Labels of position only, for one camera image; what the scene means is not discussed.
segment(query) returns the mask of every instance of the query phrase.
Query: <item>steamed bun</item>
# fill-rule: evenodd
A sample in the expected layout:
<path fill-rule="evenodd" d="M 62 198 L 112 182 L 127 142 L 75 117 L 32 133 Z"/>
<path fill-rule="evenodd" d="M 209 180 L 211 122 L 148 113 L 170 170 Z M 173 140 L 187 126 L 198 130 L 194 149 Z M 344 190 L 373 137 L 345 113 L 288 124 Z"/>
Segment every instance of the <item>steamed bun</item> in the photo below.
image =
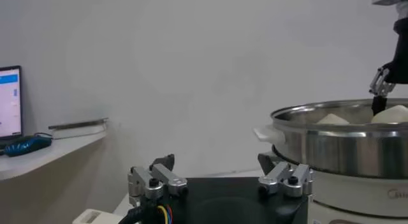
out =
<path fill-rule="evenodd" d="M 408 108 L 397 105 L 383 110 L 372 118 L 371 123 L 401 123 L 408 122 Z"/>
<path fill-rule="evenodd" d="M 321 119 L 318 124 L 338 124 L 338 125 L 347 125 L 350 124 L 345 119 L 336 116 L 335 114 L 328 114 L 323 119 Z"/>

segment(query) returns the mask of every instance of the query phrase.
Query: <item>colored wires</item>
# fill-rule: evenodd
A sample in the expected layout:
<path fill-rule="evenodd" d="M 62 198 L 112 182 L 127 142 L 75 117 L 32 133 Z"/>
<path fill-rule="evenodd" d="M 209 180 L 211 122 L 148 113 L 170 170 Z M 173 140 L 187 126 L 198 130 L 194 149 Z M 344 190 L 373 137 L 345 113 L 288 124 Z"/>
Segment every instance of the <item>colored wires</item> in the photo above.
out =
<path fill-rule="evenodd" d="M 170 224 L 173 224 L 173 211 L 171 210 L 170 205 L 166 205 L 167 207 L 167 213 L 169 214 L 170 217 Z"/>
<path fill-rule="evenodd" d="M 173 223 L 173 213 L 171 212 L 171 208 L 167 205 L 167 209 L 164 208 L 162 205 L 157 207 L 164 215 L 164 223 L 165 224 L 172 224 Z"/>

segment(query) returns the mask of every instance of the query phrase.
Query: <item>blue object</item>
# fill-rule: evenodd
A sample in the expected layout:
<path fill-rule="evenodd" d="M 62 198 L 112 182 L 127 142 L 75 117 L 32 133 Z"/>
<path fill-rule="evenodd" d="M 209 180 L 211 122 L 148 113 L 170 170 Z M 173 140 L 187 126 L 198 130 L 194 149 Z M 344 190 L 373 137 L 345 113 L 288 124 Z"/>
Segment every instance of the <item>blue object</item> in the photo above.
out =
<path fill-rule="evenodd" d="M 28 136 L 16 140 L 4 148 L 4 153 L 10 157 L 21 156 L 51 146 L 52 138 L 42 136 Z"/>
<path fill-rule="evenodd" d="M 13 75 L 5 75 L 0 77 L 0 84 L 8 84 L 8 83 L 14 83 L 18 82 L 18 75 L 13 74 Z"/>

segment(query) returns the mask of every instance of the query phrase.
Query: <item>black screw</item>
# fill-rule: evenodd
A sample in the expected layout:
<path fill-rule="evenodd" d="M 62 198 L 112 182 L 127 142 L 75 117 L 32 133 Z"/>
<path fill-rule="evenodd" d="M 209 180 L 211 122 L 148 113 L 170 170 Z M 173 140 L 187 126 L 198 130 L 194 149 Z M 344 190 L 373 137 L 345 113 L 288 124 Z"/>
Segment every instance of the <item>black screw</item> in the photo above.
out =
<path fill-rule="evenodd" d="M 158 179 L 156 179 L 156 178 L 152 178 L 152 179 L 149 180 L 149 186 L 151 188 L 158 187 L 159 184 L 160 184 L 160 181 Z"/>
<path fill-rule="evenodd" d="M 291 176 L 288 179 L 288 183 L 289 183 L 289 185 L 296 185 L 296 184 L 299 183 L 299 179 L 297 177 Z"/>

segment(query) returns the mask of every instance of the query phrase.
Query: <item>white shelf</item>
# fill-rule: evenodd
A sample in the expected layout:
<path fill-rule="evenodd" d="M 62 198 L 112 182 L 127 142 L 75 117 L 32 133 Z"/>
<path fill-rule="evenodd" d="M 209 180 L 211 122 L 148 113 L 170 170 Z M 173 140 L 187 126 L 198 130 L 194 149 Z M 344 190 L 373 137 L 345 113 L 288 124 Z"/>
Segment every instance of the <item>white shelf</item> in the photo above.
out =
<path fill-rule="evenodd" d="M 105 136 L 106 132 L 102 131 L 93 135 L 59 139 L 54 140 L 51 146 L 29 154 L 17 157 L 0 156 L 0 180 L 10 179 L 31 172 Z"/>

